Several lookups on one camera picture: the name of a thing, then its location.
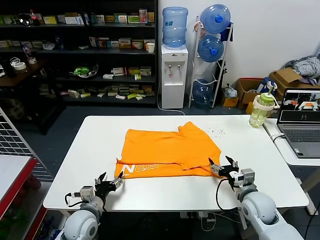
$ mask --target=metal wire rack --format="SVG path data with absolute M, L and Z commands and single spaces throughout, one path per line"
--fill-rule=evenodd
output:
M 227 29 L 229 30 L 229 34 L 228 34 L 228 38 L 224 47 L 224 53 L 223 53 L 223 57 L 222 57 L 222 64 L 219 64 L 219 61 L 216 61 L 216 64 L 220 67 L 220 73 L 219 73 L 219 77 L 218 79 L 216 79 L 215 74 L 211 71 L 211 75 L 212 75 L 212 81 L 209 83 L 201 83 L 200 81 L 198 81 L 196 79 L 196 75 L 204 73 L 204 71 L 197 71 L 197 59 L 200 59 L 200 56 L 198 54 L 198 44 L 199 44 L 199 40 L 200 40 L 200 35 L 201 35 L 201 31 L 204 29 L 203 25 L 201 24 L 201 22 L 199 21 L 199 17 L 196 17 L 196 25 L 197 25 L 197 30 L 194 31 L 194 40 L 193 40 L 193 60 L 192 60 L 192 75 L 191 75 L 191 81 L 190 81 L 190 93 L 189 93 L 189 108 L 191 107 L 191 101 L 194 100 L 193 98 L 193 86 L 194 86 L 194 82 L 198 82 L 202 85 L 213 85 L 214 83 L 216 83 L 216 87 L 214 89 L 214 95 L 213 95 L 213 102 L 212 102 L 212 106 L 211 108 L 213 109 L 215 107 L 215 102 L 216 102 L 216 98 L 217 98 L 217 93 L 218 93 L 218 89 L 219 89 L 219 85 L 220 85 L 220 81 L 221 81 L 221 77 L 222 77 L 222 73 L 224 72 L 224 67 L 225 67 L 225 63 L 226 63 L 226 52 L 227 52 L 227 47 L 228 47 L 228 43 L 230 42 L 231 39 L 231 35 L 234 29 L 234 24 L 231 23 L 230 27 L 227 27 Z
M 41 182 L 52 182 L 53 176 L 35 151 L 22 137 L 5 112 L 0 108 L 0 155 L 29 156 L 37 160 L 32 174 Z

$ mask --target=red shelf edge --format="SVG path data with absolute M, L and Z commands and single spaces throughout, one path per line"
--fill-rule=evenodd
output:
M 0 202 L 0 219 L 3 217 L 11 202 L 19 192 L 20 188 L 26 181 L 27 177 L 30 175 L 32 170 L 37 164 L 37 160 L 32 158 L 24 167 L 24 169 L 20 172 L 20 174 L 16 177 L 14 183 L 10 187 L 9 191 L 5 194 L 2 201 Z
M 38 231 L 38 228 L 40 226 L 40 224 L 42 223 L 45 215 L 47 213 L 47 209 L 44 207 L 44 206 L 41 206 L 38 214 L 36 215 L 26 237 L 24 240 L 33 240 L 37 231 Z

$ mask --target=green bottle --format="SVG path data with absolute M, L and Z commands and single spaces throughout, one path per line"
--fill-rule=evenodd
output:
M 253 101 L 253 109 L 249 118 L 249 124 L 254 128 L 260 128 L 273 109 L 279 107 L 275 97 L 271 94 L 273 87 L 268 93 L 257 95 Z

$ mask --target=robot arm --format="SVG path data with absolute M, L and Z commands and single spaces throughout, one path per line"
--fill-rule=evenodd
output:
M 95 179 L 95 196 L 89 203 L 82 203 L 64 224 L 62 240 L 92 240 L 97 234 L 99 219 L 105 210 L 106 197 L 123 183 L 123 173 L 112 180 L 103 181 L 106 173 Z
M 243 169 L 239 173 L 238 162 L 226 156 L 230 165 L 218 166 L 209 159 L 212 171 L 220 177 L 226 177 L 237 199 L 241 211 L 248 219 L 260 240 L 303 240 L 300 233 L 288 224 L 278 212 L 271 197 L 257 190 L 254 184 L 255 172 Z

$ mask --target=laptop screen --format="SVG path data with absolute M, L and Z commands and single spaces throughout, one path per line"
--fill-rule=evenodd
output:
M 286 89 L 278 123 L 320 124 L 320 89 Z

